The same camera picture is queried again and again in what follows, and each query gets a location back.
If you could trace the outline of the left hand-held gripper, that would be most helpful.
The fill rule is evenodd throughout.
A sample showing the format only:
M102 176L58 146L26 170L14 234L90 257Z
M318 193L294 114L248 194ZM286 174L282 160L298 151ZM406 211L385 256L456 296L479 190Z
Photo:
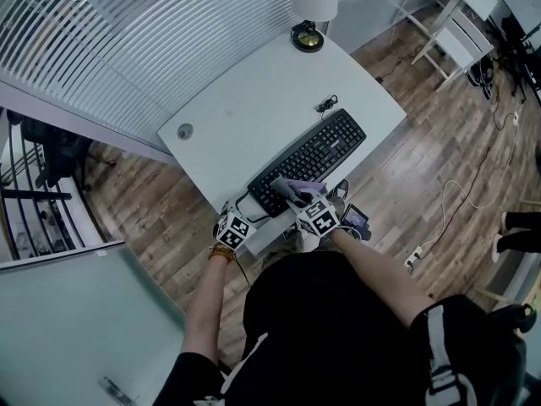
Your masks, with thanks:
M240 203L249 195L245 191L234 201L234 213L228 212L221 216L215 226L214 236L217 242L225 245L232 251L238 250L256 231L252 225L271 219L268 214L259 217L247 217L248 224L242 218L244 214L240 209Z

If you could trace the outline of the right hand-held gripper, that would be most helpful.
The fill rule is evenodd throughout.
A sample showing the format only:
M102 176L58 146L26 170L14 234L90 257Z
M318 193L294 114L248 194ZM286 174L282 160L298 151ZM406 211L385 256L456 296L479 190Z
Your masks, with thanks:
M305 207L296 215L303 239L302 250L316 250L330 242L330 233L339 227L340 222L336 208L325 197L313 202L311 189L296 189L291 179L281 175L270 186L296 207Z

